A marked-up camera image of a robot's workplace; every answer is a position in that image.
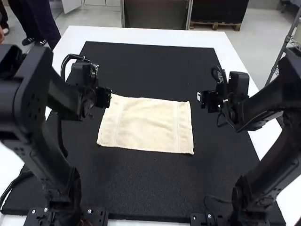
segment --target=cabinet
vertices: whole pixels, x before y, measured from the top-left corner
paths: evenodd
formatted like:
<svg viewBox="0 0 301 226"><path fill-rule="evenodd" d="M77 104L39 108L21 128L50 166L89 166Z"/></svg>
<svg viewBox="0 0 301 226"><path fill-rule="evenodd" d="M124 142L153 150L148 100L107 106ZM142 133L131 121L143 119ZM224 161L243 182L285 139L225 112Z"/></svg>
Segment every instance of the cabinet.
<svg viewBox="0 0 301 226"><path fill-rule="evenodd" d="M85 5L106 6L106 2L105 0L85 0Z"/></svg>
<svg viewBox="0 0 301 226"><path fill-rule="evenodd" d="M120 11L121 0L83 0L84 9L107 9Z"/></svg>

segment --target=cream towel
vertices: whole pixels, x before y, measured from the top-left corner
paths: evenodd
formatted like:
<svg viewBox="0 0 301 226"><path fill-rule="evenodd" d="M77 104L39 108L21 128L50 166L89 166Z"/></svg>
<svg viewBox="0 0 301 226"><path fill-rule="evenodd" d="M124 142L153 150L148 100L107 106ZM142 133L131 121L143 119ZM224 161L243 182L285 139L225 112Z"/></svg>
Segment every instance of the cream towel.
<svg viewBox="0 0 301 226"><path fill-rule="evenodd" d="M113 94L97 143L142 151L193 154L189 102Z"/></svg>

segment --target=black foam pad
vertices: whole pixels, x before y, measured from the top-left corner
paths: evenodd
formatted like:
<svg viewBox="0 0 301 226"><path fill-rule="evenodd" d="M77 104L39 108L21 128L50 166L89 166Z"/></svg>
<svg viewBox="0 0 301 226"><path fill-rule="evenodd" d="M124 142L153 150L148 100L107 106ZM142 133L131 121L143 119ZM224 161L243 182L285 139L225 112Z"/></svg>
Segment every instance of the black foam pad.
<svg viewBox="0 0 301 226"><path fill-rule="evenodd" d="M202 213L204 196L230 200L240 175L258 163L247 132L217 128L216 114L200 108L198 91L215 89L211 68L219 65L213 48L183 48L87 42L81 52L98 63L99 83L126 97L190 101L194 155L101 147L96 144L104 109L94 119L64 121L68 160L82 180L82 205L104 207L110 218L189 222ZM56 138L56 118L48 126ZM43 207L41 184L31 178L9 195L3 213L26 215ZM231 205L207 200L211 211L225 216ZM277 205L270 221L284 224Z"/></svg>

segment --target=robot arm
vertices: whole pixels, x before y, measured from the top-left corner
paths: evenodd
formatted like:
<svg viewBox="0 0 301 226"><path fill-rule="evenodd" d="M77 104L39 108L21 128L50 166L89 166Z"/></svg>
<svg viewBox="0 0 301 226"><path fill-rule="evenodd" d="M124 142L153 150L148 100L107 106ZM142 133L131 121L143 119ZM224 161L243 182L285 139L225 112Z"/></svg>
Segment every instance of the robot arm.
<svg viewBox="0 0 301 226"><path fill-rule="evenodd" d="M248 75L231 72L224 82L221 70L216 90L198 93L202 108L219 112L237 132L257 130L283 114L284 128L258 165L242 175L232 193L232 225L267 224L267 214L279 193L301 174L301 65L284 57L279 76L249 98Z"/></svg>
<svg viewBox="0 0 301 226"><path fill-rule="evenodd" d="M42 183L58 225L77 225L79 173L52 140L45 109L49 106L63 119L81 121L93 106L109 107L111 90L98 87L97 74L90 73L93 65L85 62L74 67L86 82L67 84L52 68L48 48L33 48L24 57L17 46L3 46L0 57L0 140Z"/></svg>

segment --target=wall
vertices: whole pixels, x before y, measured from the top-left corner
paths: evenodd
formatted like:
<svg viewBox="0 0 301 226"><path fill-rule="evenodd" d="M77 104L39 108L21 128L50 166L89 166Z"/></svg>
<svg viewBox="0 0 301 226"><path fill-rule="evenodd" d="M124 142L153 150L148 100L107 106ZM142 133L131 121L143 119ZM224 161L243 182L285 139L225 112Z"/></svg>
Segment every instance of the wall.
<svg viewBox="0 0 301 226"><path fill-rule="evenodd" d="M249 0L249 8L277 9L279 0Z"/></svg>

